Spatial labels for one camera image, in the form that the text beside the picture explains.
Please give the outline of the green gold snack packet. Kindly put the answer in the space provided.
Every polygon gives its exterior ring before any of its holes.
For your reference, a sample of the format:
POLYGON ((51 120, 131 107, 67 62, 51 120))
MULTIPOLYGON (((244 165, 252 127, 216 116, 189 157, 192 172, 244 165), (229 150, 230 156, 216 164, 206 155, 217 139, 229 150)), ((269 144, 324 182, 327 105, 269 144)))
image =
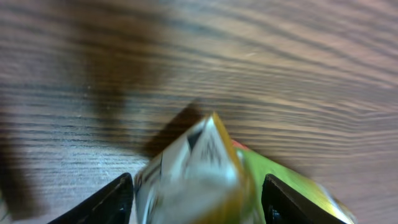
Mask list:
POLYGON ((356 217, 326 188, 232 140, 217 114, 183 133, 134 178, 138 223, 266 223, 273 174, 345 223, 356 217))

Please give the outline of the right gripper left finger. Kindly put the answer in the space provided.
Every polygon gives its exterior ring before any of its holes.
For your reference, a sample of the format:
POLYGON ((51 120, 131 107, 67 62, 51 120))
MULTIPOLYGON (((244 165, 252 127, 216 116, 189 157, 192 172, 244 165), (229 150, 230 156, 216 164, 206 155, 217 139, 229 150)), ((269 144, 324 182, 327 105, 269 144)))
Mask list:
POLYGON ((133 199, 132 176, 126 172, 49 224, 128 224, 133 199))

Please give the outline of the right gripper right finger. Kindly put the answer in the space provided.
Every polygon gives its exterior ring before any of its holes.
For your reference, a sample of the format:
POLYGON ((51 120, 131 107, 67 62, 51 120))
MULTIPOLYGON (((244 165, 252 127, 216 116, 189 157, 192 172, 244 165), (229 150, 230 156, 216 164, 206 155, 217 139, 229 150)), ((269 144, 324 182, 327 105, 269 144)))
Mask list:
POLYGON ((346 224, 273 174, 265 176, 261 204, 267 224, 346 224))

